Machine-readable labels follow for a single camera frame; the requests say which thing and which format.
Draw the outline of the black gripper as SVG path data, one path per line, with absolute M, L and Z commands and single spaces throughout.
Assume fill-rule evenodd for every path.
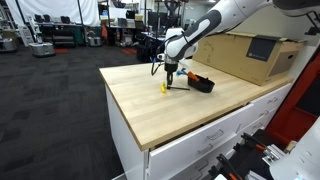
M 178 62 L 170 59 L 169 57 L 166 57 L 164 62 L 165 62 L 164 69 L 168 73 L 167 78 L 166 78 L 167 79 L 167 87 L 169 87 L 173 83 L 173 74 L 172 73 L 174 73 L 177 70 Z

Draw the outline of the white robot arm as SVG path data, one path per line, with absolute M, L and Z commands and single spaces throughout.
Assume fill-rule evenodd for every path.
M 320 0 L 219 0 L 187 30 L 170 28 L 167 31 L 164 50 L 167 86 L 173 83 L 178 62 L 195 53 L 199 40 L 228 32 L 267 6 L 274 6 L 286 16 L 299 17 L 318 12 Z

